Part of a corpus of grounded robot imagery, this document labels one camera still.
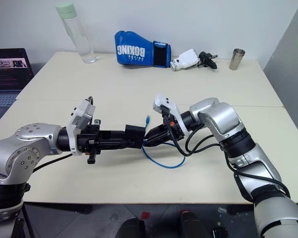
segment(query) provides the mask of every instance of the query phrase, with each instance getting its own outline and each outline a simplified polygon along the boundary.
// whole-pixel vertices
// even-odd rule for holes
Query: laptop screen
[[[25,49],[0,49],[0,91],[21,91],[33,78]]]

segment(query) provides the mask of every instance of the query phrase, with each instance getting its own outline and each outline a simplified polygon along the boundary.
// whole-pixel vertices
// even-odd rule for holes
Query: blue cable
[[[146,118],[146,126],[145,126],[145,128],[147,128],[149,122],[150,122],[150,117],[147,116],[147,118]],[[171,144],[171,143],[162,143],[162,144],[165,144],[165,145],[171,145],[171,146],[173,146],[173,147],[176,147],[174,144]],[[155,164],[157,164],[157,165],[159,165],[159,166],[161,166],[161,167],[164,167],[164,168],[166,168],[166,169],[175,169],[175,168],[181,166],[181,165],[184,163],[184,161],[185,161],[185,156],[183,156],[183,160],[182,160],[181,163],[178,164],[178,165],[175,165],[175,166],[167,166],[167,165],[163,165],[163,164],[160,164],[160,163],[158,163],[157,161],[155,161],[153,158],[151,158],[150,155],[148,155],[148,153],[145,151],[144,146],[142,146],[141,149],[143,150],[143,153],[145,154],[145,156],[146,156],[148,159],[150,159],[150,160],[151,160],[152,162],[154,162]]]

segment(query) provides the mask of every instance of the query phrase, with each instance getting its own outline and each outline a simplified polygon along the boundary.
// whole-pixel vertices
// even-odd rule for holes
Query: laptop keyboard
[[[10,107],[18,94],[0,94],[0,107]]]

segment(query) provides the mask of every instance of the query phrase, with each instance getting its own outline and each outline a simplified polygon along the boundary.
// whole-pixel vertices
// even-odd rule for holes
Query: laptop
[[[25,49],[0,49],[0,118],[32,78]]]

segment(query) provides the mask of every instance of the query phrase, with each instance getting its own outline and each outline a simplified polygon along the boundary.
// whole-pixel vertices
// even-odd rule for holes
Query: bottle cap
[[[71,2],[59,2],[55,4],[55,8],[62,19],[68,19],[77,16],[75,7]]]

